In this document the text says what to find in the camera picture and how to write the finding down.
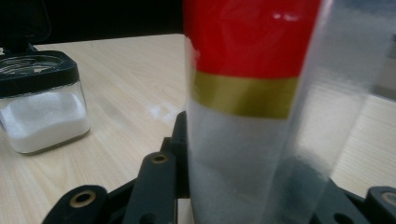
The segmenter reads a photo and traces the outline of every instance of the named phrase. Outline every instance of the wooden table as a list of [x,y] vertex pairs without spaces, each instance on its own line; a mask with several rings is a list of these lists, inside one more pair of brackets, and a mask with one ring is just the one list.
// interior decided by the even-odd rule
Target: wooden table
[[[78,63],[92,127],[77,142],[30,156],[14,152],[0,133],[0,223],[40,223],[70,189],[111,191],[132,180],[184,105],[182,35],[37,47]],[[396,104],[371,96],[333,179],[363,196],[373,185],[396,187],[395,171]]]

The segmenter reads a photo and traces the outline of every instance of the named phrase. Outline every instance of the red label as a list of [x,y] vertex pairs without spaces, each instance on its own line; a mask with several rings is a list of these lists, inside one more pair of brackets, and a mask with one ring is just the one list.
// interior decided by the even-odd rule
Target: red label
[[232,77],[300,75],[319,0],[184,0],[196,69]]

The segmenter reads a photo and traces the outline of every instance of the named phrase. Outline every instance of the transparent cylinder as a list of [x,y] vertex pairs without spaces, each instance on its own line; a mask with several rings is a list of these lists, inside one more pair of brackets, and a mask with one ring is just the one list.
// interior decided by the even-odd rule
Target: transparent cylinder
[[308,223],[381,72],[396,6],[184,3],[195,223]]

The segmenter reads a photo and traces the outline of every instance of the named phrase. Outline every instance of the plastic container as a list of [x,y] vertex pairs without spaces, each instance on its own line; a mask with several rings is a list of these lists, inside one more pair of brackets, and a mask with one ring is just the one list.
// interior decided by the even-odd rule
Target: plastic container
[[396,5],[184,1],[196,224],[306,224],[381,73]]
[[0,122],[20,153],[81,137],[90,124],[77,64],[59,51],[0,56]]

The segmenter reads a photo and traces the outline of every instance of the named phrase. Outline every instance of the jar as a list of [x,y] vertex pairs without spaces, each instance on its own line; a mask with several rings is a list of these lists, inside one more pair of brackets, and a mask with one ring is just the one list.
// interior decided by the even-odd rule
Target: jar
[[77,64],[52,50],[1,55],[0,124],[20,153],[57,147],[87,133]]

